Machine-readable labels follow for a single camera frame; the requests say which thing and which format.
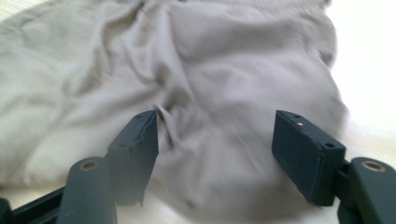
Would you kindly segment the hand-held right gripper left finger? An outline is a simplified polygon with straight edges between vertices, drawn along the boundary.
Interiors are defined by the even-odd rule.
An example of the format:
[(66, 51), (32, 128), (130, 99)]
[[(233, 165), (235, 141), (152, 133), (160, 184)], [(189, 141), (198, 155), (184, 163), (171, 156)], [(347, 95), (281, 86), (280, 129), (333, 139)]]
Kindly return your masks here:
[(143, 203), (158, 155), (156, 111), (135, 115), (107, 148), (106, 160), (117, 205)]

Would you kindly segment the khaki drawstring shorts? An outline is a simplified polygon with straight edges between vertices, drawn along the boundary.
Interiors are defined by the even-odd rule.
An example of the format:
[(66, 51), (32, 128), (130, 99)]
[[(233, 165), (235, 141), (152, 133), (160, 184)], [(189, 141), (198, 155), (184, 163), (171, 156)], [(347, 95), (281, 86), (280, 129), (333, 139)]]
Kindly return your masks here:
[(198, 216), (312, 209), (271, 152), (276, 112), (330, 134), (326, 0), (50, 0), (0, 21), (0, 187), (50, 186), (156, 109), (153, 177)]

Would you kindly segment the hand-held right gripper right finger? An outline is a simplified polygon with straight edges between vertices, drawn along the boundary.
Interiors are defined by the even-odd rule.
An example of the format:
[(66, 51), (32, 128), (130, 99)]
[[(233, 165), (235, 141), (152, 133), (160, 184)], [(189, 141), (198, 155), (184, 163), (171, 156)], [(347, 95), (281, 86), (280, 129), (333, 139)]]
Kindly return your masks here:
[(332, 206), (332, 178), (346, 147), (303, 116), (276, 111), (272, 153), (289, 179), (316, 206)]

